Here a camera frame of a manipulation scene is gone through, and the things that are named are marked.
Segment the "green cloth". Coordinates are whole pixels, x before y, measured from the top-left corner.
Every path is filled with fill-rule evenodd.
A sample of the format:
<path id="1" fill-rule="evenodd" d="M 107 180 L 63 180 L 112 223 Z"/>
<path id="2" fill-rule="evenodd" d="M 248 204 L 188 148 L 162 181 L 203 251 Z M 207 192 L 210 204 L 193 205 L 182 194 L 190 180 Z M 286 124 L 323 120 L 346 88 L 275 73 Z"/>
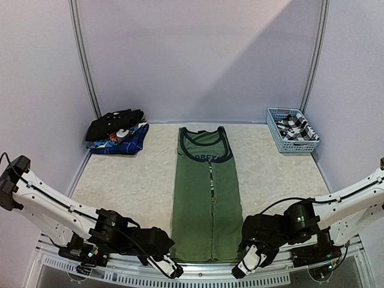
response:
<path id="1" fill-rule="evenodd" d="M 243 224 L 236 163 L 224 127 L 179 129 L 171 257 L 184 263 L 233 263 Z"/>

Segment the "black trousers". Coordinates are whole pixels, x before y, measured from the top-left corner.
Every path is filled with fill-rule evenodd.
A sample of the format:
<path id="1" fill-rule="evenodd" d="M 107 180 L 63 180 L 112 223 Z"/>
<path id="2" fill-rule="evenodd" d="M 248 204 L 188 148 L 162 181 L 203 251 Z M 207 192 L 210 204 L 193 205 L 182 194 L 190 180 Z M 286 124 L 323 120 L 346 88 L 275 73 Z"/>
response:
<path id="1" fill-rule="evenodd" d="M 143 117 L 144 112 L 140 109 L 127 109 L 117 112 L 109 112 L 91 122 L 87 130 L 85 140 L 87 142 L 103 140 L 110 134 L 117 132 L 120 129 L 130 129 L 138 124 Z"/>

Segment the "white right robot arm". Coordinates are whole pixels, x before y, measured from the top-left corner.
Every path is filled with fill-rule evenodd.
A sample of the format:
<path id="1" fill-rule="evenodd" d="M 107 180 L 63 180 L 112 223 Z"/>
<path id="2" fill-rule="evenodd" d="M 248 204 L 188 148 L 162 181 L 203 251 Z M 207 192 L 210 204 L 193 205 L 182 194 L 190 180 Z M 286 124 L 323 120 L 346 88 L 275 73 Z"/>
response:
<path id="1" fill-rule="evenodd" d="M 355 234 L 383 218 L 383 167 L 363 180 L 316 198 L 294 198 L 282 214 L 249 215 L 242 225 L 240 247 L 266 245 L 268 251 L 285 244 L 307 242 L 324 232 L 340 247 Z"/>

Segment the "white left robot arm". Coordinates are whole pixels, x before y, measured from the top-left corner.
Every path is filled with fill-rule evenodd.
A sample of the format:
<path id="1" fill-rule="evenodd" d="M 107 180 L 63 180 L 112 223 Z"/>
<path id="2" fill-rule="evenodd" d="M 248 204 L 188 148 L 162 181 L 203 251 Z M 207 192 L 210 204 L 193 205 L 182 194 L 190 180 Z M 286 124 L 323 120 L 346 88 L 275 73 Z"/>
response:
<path id="1" fill-rule="evenodd" d="M 1 207 L 18 212 L 60 246 L 69 246 L 74 236 L 107 253 L 140 257 L 167 255 L 174 241 L 160 228 L 142 228 L 113 210 L 81 204 L 44 183 L 21 155 L 10 160 L 1 174 Z"/>

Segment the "colourful patterned folded shorts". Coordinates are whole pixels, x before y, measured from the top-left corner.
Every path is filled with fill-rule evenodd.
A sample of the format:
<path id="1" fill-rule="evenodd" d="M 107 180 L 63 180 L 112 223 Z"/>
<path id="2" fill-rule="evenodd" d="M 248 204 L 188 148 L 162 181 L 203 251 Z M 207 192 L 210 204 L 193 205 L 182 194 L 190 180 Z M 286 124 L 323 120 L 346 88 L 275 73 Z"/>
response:
<path id="1" fill-rule="evenodd" d="M 148 126 L 147 122 L 140 122 L 134 127 L 131 127 L 127 130 L 120 129 L 117 132 L 114 132 L 110 135 L 108 135 L 108 138 L 104 140 L 95 140 L 90 141 L 86 144 L 87 149 L 102 149 L 102 148 L 111 148 L 114 146 L 117 146 L 121 144 L 123 141 L 128 140 L 131 136 L 134 136 L 134 134 L 141 130 L 142 128 L 145 128 Z"/>

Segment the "light blue plastic basket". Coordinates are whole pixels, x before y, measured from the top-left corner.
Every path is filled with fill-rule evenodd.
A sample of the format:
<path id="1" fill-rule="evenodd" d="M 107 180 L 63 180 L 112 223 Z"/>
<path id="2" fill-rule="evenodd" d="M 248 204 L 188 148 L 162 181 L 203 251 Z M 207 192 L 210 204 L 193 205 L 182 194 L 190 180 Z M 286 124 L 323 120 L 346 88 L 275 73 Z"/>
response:
<path id="1" fill-rule="evenodd" d="M 266 123 L 280 153 L 312 153 L 320 137 L 298 109 L 269 107 Z"/>

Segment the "black white checked cloth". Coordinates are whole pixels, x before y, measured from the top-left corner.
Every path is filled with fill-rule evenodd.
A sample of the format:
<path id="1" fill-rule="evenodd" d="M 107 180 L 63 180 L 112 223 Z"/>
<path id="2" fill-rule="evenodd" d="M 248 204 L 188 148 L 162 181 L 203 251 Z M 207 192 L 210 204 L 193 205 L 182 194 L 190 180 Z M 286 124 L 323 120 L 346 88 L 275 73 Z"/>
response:
<path id="1" fill-rule="evenodd" d="M 300 114 L 287 115 L 275 121 L 278 132 L 286 141 L 319 141 L 319 135 L 313 130 L 308 121 Z"/>

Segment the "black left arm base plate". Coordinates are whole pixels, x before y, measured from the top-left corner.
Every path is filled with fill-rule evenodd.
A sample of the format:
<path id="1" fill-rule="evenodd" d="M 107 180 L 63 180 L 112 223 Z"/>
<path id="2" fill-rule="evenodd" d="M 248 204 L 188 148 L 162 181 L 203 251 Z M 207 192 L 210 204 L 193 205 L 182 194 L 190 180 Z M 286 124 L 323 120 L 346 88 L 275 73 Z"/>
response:
<path id="1" fill-rule="evenodd" d="M 105 248 L 85 241 L 83 238 L 74 234 L 66 246 L 60 246 L 58 254 L 61 257 L 75 260 L 78 262 L 88 262 L 96 266 L 106 267 L 110 254 Z"/>

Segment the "right aluminium frame post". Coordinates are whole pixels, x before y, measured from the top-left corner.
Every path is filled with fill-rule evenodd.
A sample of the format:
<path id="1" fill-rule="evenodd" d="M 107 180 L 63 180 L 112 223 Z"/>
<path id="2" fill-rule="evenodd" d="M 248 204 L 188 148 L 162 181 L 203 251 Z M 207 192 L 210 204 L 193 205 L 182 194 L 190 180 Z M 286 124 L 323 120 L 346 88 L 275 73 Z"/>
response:
<path id="1" fill-rule="evenodd" d="M 319 13 L 319 19 L 317 23 L 317 30 L 316 30 L 316 36 L 314 39 L 314 47 L 313 47 L 313 54 L 311 59 L 311 65 L 309 74 L 307 77 L 307 82 L 304 89 L 304 94 L 302 97 L 301 105 L 300 105 L 300 111 L 305 113 L 309 100 L 311 91 L 314 85 L 315 77 L 317 68 L 319 66 L 320 56 L 322 52 L 322 46 L 324 42 L 325 32 L 326 32 L 326 25 L 328 20 L 328 13 L 329 13 L 329 0 L 322 0 L 321 1 L 321 8 Z"/>

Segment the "aluminium frame post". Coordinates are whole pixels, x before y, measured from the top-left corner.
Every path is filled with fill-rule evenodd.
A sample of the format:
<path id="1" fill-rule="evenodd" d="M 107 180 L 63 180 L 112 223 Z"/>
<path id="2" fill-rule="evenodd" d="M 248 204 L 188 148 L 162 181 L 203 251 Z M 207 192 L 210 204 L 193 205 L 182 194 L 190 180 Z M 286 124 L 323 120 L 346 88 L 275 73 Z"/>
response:
<path id="1" fill-rule="evenodd" d="M 71 16 L 71 23 L 74 32 L 74 40 L 76 44 L 76 49 L 79 57 L 80 67 L 83 74 L 83 79 L 85 82 L 86 90 L 88 92 L 88 97 L 90 100 L 91 108 L 96 118 L 101 116 L 101 109 L 98 102 L 96 90 L 92 80 L 92 74 L 89 67 L 89 61 L 86 53 L 85 41 L 83 37 L 81 22 L 80 22 L 80 11 L 79 3 L 76 0 L 69 0 L 69 9 Z"/>
<path id="2" fill-rule="evenodd" d="M 321 8 L 319 13 L 319 19 L 317 23 L 317 30 L 316 30 L 316 36 L 314 39 L 314 47 L 313 47 L 313 54 L 311 59 L 311 65 L 309 74 L 307 77 L 307 82 L 304 89 L 304 94 L 302 97 L 301 105 L 300 105 L 300 111 L 305 113 L 309 100 L 311 91 L 314 85 L 315 77 L 317 68 L 319 66 L 320 56 L 322 52 L 322 46 L 324 42 L 325 32 L 326 32 L 326 25 L 328 20 L 328 13 L 329 13 L 329 0 L 322 0 L 321 1 Z"/>

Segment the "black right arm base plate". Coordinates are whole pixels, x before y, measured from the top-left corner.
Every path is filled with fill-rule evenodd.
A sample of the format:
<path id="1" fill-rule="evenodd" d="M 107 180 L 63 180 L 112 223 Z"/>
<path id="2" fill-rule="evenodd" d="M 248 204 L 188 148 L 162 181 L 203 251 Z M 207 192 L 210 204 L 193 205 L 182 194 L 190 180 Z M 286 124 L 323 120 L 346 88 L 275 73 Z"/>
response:
<path id="1" fill-rule="evenodd" d="M 327 228 L 317 233 L 315 244 L 291 249 L 290 254 L 295 268 L 341 257 L 341 246 L 334 244 L 329 231 L 330 228 Z"/>

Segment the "left aluminium frame post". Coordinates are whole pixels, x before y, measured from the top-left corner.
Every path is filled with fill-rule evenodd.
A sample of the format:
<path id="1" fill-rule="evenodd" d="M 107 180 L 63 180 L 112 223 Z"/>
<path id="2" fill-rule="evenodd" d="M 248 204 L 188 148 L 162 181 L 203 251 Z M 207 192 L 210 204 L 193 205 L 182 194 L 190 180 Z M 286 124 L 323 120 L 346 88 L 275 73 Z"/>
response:
<path id="1" fill-rule="evenodd" d="M 79 3 L 76 0 L 69 0 L 69 9 L 71 16 L 71 23 L 74 32 L 74 40 L 76 44 L 76 49 L 79 57 L 80 67 L 83 74 L 83 79 L 85 82 L 86 90 L 88 92 L 88 97 L 90 100 L 91 108 L 96 118 L 101 116 L 101 109 L 98 102 L 96 90 L 92 80 L 92 74 L 89 67 L 89 61 L 86 53 L 85 41 L 83 37 L 81 22 L 80 22 L 80 11 Z"/>

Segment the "aluminium front rail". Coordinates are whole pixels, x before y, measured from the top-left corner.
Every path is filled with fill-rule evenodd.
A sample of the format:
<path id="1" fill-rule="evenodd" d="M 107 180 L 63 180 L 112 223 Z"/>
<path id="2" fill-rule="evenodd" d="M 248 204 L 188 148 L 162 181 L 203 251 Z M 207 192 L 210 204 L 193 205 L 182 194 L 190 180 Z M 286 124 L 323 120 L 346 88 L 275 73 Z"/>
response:
<path id="1" fill-rule="evenodd" d="M 349 245 L 339 268 L 322 280 L 311 278 L 313 268 L 296 268 L 291 247 L 281 248 L 274 262 L 237 280 L 231 264 L 184 264 L 180 278 L 171 280 L 136 257 L 113 254 L 105 267 L 92 268 L 89 275 L 76 272 L 77 262 L 58 255 L 45 234 L 37 242 L 34 261 L 25 287 L 375 287 L 364 247 L 358 235 Z"/>

